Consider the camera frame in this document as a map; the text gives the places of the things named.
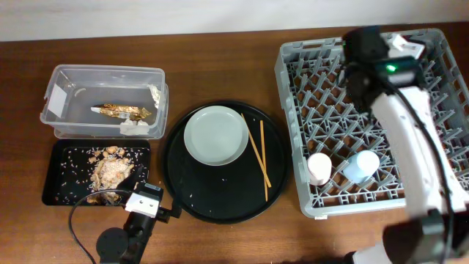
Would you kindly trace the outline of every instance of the wooden table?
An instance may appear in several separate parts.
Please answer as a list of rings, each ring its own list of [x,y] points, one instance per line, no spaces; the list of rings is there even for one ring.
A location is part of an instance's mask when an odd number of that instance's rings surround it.
[[[459,68],[469,80],[469,23],[386,26],[384,30],[429,27],[445,32]],[[243,100],[285,121],[273,71],[280,45],[341,36],[351,29],[0,43],[0,263],[88,262],[68,231],[70,208],[41,202],[51,148],[57,139],[52,127],[40,122],[39,113],[57,65],[162,68],[170,94],[166,131],[189,109],[218,99]],[[151,183],[162,178],[156,164],[164,141],[151,141]],[[385,225],[405,219],[403,210],[336,216],[327,221],[308,219],[300,212],[294,181],[291,176],[286,191],[270,209],[242,224],[208,224],[185,212],[169,224],[158,223],[142,262],[288,263],[342,256],[374,245]],[[163,206],[170,204],[166,193]],[[74,227],[98,260],[98,235],[106,228],[121,227],[127,216],[121,208],[79,208]]]

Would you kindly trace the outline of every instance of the chopstick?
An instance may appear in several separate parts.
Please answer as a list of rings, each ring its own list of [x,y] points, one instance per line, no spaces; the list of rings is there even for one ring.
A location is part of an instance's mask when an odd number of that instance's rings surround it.
[[[246,126],[248,123],[246,122],[246,119],[244,118],[244,114],[241,113],[241,117],[243,117],[244,122],[246,123]],[[267,183],[267,186],[272,187],[269,181],[269,177],[267,176],[267,172],[265,171],[264,164],[261,161],[261,157],[259,157],[259,152],[257,151],[256,143],[254,143],[254,139],[252,138],[251,131],[249,130],[248,127],[248,133],[249,133],[249,139],[251,140],[252,147],[254,148],[254,152],[256,153],[256,158],[257,161],[259,162],[259,165],[261,166],[262,174],[264,175],[264,180]]]
[[[262,162],[264,164],[264,168],[267,170],[267,165],[265,163],[265,143],[264,143],[264,121],[261,120],[261,146],[262,146]],[[264,192],[265,192],[265,201],[269,200],[269,195],[267,192],[267,182],[264,179]]]

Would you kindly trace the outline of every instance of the white bowl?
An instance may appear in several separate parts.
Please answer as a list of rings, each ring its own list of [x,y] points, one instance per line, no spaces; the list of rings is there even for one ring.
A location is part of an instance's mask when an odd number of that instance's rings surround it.
[[[197,161],[221,166],[236,160],[248,144],[244,119],[225,106],[209,106],[196,112],[184,130],[184,144]]]

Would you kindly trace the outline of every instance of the black tray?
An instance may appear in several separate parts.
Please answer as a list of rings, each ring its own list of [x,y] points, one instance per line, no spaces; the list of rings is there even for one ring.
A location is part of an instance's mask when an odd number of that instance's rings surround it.
[[[90,177],[96,163],[89,164],[88,159],[93,153],[86,153],[93,148],[102,150],[104,147],[125,147],[125,152],[135,164],[143,166],[139,182],[148,179],[150,148],[145,140],[113,140],[113,139],[62,139],[52,149],[51,161],[43,190],[45,205],[74,205],[79,199],[91,194],[88,189],[92,183]]]
[[[268,202],[262,170],[250,142],[238,159],[224,166],[201,164],[185,148],[186,123],[207,106],[226,106],[243,113],[259,154],[259,121],[264,120],[267,174],[272,185]],[[201,106],[185,115],[168,135],[162,158],[165,186],[185,211],[203,221],[234,224],[251,219],[267,210],[287,183],[291,153],[285,138],[269,116],[248,104],[220,101]]]

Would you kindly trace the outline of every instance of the clear plastic container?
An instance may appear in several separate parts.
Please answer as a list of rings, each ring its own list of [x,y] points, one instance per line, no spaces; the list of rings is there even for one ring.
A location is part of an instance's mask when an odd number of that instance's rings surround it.
[[[147,85],[160,93],[158,109]],[[159,139],[164,135],[168,115],[168,87],[164,72],[149,67],[102,65],[59,65],[52,73],[40,114],[41,122],[55,128],[60,139],[69,138],[139,138]],[[103,103],[144,107],[152,114],[143,119],[143,133],[124,135],[124,119],[91,111]]]

